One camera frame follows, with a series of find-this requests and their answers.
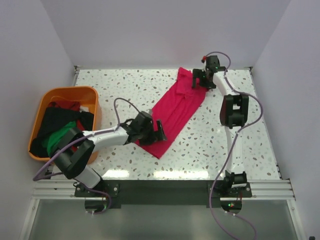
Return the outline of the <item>pink red t shirt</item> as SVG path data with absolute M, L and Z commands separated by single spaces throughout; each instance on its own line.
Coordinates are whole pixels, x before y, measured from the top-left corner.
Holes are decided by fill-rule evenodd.
M 193 74 L 180 67 L 176 82 L 152 108 L 153 120 L 160 120 L 167 140 L 157 141 L 151 145 L 142 145 L 139 140 L 136 145 L 160 159 L 170 148 L 178 134 L 203 103 L 207 89 L 192 88 Z

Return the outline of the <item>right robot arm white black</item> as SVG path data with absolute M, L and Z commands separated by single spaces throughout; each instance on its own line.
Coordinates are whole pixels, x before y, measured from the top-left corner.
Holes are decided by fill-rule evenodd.
M 243 144 L 240 130 L 246 125 L 249 112 L 249 96 L 236 92 L 235 86 L 219 72 L 227 73 L 228 67 L 221 66 L 217 52 L 205 55 L 202 69 L 192 70 L 192 88 L 218 89 L 223 96 L 219 113 L 220 124 L 224 127 L 227 139 L 227 159 L 210 187 L 211 192 L 226 194 L 232 188 L 245 188 L 247 174 L 243 160 Z

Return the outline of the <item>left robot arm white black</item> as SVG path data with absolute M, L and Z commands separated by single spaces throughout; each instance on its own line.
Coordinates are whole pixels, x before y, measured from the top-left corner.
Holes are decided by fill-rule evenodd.
M 140 111 L 135 118 L 108 129 L 71 128 L 52 148 L 50 159 L 67 179 L 74 179 L 87 189 L 104 192 L 106 185 L 102 177 L 88 166 L 92 153 L 134 142 L 149 146 L 166 140 L 161 120 L 154 121 L 149 113 Z

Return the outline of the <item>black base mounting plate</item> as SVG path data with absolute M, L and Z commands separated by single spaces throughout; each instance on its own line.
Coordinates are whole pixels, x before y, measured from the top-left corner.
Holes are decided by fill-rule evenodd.
M 251 186 L 224 188 L 218 180 L 105 180 L 94 189 L 74 183 L 75 197 L 84 198 L 86 210 L 102 210 L 103 207 L 119 209 L 124 205 L 158 206 L 225 206 L 229 199 L 240 210 L 244 198 L 253 196 Z

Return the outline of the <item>orange plastic bin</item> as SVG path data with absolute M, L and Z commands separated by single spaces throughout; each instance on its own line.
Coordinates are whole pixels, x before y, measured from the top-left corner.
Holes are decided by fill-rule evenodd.
M 94 114 L 93 127 L 91 131 L 99 130 L 101 127 L 102 110 L 99 104 L 98 92 L 94 88 L 90 86 L 73 86 L 54 88 L 48 91 L 42 97 L 39 104 L 28 145 L 29 155 L 37 161 L 47 162 L 50 160 L 50 156 L 46 158 L 40 158 L 31 154 L 30 146 L 32 140 L 35 139 L 38 130 L 40 129 L 40 125 L 46 108 L 48 107 L 50 102 L 56 101 L 74 101 L 79 102 L 81 106 L 88 107 L 89 112 Z

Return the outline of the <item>white cloth in bin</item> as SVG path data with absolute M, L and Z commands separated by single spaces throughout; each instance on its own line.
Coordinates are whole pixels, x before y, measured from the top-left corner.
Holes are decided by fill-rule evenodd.
M 89 112 L 89 108 L 86 107 L 86 106 L 81 105 L 81 106 L 79 107 L 79 111 L 80 111 L 80 112 Z

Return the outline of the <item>dark red t shirt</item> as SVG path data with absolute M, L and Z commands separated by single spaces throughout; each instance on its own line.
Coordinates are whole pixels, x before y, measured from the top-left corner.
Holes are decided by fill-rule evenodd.
M 60 101 L 52 102 L 51 106 L 54 108 L 61 108 L 61 109 L 79 112 L 81 105 L 78 101 L 60 100 Z

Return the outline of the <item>black t shirt in bin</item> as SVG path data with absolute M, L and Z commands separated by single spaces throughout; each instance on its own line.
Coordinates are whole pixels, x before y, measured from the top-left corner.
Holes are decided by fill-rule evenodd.
M 52 107 L 52 102 L 50 102 L 45 109 L 44 116 L 40 123 L 40 128 L 35 139 L 31 141 L 29 152 L 35 157 L 46 158 L 44 157 L 44 148 L 41 146 L 41 141 L 49 134 L 59 130 L 69 122 L 76 121 L 76 127 L 80 131 L 91 131 L 93 129 L 93 113 Z

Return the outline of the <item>green t shirt in bin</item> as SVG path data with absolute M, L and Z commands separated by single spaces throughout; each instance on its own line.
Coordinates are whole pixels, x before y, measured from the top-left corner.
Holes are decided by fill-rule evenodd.
M 50 133 L 41 141 L 41 146 L 44 148 L 44 158 L 48 158 L 53 148 L 58 144 L 62 137 L 71 129 L 77 126 L 76 121 L 67 123 L 62 128 Z

